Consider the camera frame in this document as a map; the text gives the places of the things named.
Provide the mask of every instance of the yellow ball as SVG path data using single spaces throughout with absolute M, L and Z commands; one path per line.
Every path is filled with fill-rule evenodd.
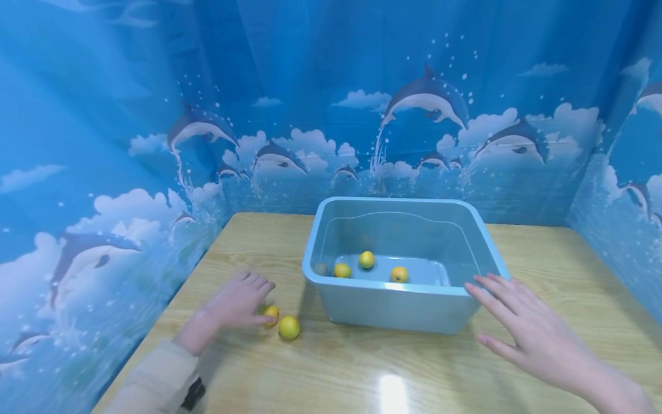
M 409 272 L 407 272 L 407 269 L 403 268 L 402 266 L 397 266 L 391 270 L 391 281 L 392 282 L 397 282 L 401 284 L 407 283 L 409 280 Z
M 301 327 L 299 326 L 299 320 L 292 315 L 284 316 L 278 324 L 278 333 L 283 339 L 296 339 L 300 332 Z
M 336 267 L 333 269 L 333 276 L 337 278 L 348 278 L 352 276 L 352 269 L 344 263 L 336 264 Z
M 372 269 L 375 265 L 375 255 L 368 251 L 361 253 L 361 256 L 359 256 L 359 264 L 364 269 Z
M 268 326 L 268 327 L 272 327 L 272 326 L 276 325 L 278 323 L 278 313 L 279 313 L 278 308 L 275 305 L 267 306 L 267 308 L 264 309 L 264 312 L 262 312 L 262 315 L 271 316 L 275 320 L 272 323 L 267 322 L 264 325 Z

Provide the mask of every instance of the sleeve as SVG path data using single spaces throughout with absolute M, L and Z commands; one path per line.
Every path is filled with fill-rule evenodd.
M 173 414 L 197 379 L 198 358 L 163 341 L 129 374 L 105 414 Z

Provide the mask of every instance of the dolphin wallpaper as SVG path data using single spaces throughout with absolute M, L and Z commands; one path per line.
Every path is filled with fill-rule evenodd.
M 90 412 L 233 214 L 334 195 L 570 227 L 662 323 L 662 4 L 0 11 L 2 412 Z

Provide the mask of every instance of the wrist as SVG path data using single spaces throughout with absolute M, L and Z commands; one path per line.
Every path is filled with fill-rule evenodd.
M 213 324 L 204 311 L 196 311 L 179 330 L 173 342 L 189 354 L 200 357 L 220 329 L 221 327 Z
M 601 362 L 595 375 L 577 395 L 602 414 L 648 413 L 643 388 L 617 369 Z

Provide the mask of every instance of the light blue plastic bin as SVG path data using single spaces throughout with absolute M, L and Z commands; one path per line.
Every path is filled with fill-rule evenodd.
M 369 250 L 375 266 L 362 270 Z M 337 263 L 352 269 L 335 278 Z M 404 266 L 406 284 L 390 282 Z M 457 200 L 332 197 L 315 215 L 303 256 L 328 318 L 336 323 L 454 335 L 480 304 L 463 287 L 475 274 L 508 270 L 478 211 Z

